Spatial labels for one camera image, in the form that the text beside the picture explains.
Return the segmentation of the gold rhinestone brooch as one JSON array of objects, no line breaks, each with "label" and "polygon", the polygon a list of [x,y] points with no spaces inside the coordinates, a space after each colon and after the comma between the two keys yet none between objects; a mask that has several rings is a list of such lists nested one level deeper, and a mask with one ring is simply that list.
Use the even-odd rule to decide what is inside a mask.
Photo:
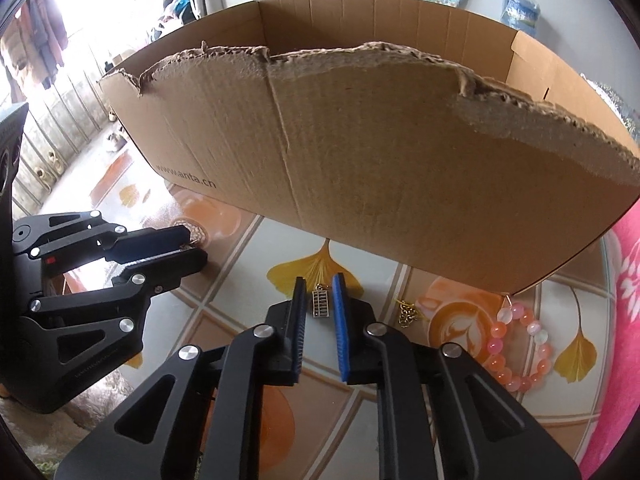
[{"label": "gold rhinestone brooch", "polygon": [[183,226],[189,231],[189,244],[192,246],[204,247],[208,242],[208,235],[204,226],[189,218],[177,218],[171,222],[172,226]]}]

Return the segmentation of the silver rectangular pendant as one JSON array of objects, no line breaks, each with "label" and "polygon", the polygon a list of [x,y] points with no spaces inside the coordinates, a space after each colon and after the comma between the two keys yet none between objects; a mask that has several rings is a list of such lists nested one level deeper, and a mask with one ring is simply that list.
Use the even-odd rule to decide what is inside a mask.
[{"label": "silver rectangular pendant", "polygon": [[311,292],[311,311],[314,318],[328,318],[331,315],[330,289],[317,284]]}]

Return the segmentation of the pink floral blanket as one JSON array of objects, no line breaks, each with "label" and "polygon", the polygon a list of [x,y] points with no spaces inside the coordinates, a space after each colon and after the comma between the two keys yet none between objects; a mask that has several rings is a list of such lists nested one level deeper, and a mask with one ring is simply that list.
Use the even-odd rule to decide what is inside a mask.
[{"label": "pink floral blanket", "polygon": [[585,479],[609,458],[639,406],[639,207],[606,236],[615,292],[613,361],[602,410],[579,469]]}]

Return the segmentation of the hanging clothes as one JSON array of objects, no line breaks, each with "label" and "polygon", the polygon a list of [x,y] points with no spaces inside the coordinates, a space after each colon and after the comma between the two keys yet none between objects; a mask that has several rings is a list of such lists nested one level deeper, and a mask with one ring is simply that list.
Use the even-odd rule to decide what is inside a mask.
[{"label": "hanging clothes", "polygon": [[20,90],[49,89],[68,46],[56,0],[26,0],[1,37],[1,59]]}]

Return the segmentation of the brown cardboard box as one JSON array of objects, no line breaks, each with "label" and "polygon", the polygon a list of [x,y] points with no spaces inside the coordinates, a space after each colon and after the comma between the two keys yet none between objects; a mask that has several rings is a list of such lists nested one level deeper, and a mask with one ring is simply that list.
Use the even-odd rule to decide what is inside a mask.
[{"label": "brown cardboard box", "polygon": [[488,292],[515,294],[639,197],[639,149],[525,32],[421,0],[260,0],[100,82],[167,180]]}]

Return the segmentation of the blue water bottle pack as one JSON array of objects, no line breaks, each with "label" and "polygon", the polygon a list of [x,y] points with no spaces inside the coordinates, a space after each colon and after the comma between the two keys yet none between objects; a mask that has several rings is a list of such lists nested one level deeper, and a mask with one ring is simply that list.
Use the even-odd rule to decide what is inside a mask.
[{"label": "blue water bottle pack", "polygon": [[536,37],[540,7],[535,0],[502,0],[500,22]]}]

